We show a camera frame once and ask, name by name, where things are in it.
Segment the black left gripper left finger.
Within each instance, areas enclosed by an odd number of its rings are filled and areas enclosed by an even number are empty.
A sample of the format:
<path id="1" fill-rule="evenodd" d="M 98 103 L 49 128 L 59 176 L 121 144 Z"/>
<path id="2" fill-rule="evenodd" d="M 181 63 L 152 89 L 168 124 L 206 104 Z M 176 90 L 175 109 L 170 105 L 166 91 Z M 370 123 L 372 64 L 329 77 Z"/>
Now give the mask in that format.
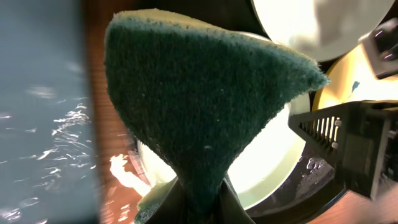
<path id="1" fill-rule="evenodd" d="M 178 179 L 146 224 L 187 224 L 186 196 Z"/>

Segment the green yellow sponge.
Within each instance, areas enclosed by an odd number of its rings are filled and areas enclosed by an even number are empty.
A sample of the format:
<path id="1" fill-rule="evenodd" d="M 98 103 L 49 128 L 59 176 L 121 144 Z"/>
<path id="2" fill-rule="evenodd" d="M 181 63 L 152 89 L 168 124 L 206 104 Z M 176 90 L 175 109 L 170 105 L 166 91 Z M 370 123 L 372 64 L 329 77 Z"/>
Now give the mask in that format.
<path id="1" fill-rule="evenodd" d="M 251 223 L 230 165 L 285 104 L 328 83 L 303 54 L 159 9 L 115 14 L 104 64 L 124 125 L 177 175 L 136 223 Z"/>

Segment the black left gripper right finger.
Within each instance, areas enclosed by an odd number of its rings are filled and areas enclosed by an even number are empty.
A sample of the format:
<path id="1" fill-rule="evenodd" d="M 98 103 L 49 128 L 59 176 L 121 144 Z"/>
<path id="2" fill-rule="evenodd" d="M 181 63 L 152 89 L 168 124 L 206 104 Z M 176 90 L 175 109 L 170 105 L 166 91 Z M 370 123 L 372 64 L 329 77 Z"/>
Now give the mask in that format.
<path id="1" fill-rule="evenodd" d="M 255 224 L 226 180 L 222 181 L 216 199 L 215 220 L 217 224 Z"/>

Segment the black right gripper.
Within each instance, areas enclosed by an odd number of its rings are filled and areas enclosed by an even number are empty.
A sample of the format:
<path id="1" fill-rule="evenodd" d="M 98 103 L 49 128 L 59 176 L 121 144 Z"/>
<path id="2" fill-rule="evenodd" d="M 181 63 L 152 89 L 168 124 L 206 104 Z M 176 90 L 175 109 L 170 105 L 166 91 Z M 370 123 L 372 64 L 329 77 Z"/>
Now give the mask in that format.
<path id="1" fill-rule="evenodd" d="M 289 117 L 289 128 L 330 165 L 344 189 L 379 193 L 387 145 L 397 133 L 396 101 L 352 101 Z"/>

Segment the yellow plate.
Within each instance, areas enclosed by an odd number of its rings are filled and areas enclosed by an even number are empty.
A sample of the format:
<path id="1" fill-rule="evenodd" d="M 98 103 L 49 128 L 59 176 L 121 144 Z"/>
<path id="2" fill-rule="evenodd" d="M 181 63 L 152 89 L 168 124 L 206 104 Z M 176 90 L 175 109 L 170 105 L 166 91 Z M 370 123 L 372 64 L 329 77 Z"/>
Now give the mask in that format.
<path id="1" fill-rule="evenodd" d="M 397 76 L 377 79 L 362 44 L 337 60 L 326 74 L 330 84 L 315 94 L 313 110 L 350 101 L 397 99 Z"/>

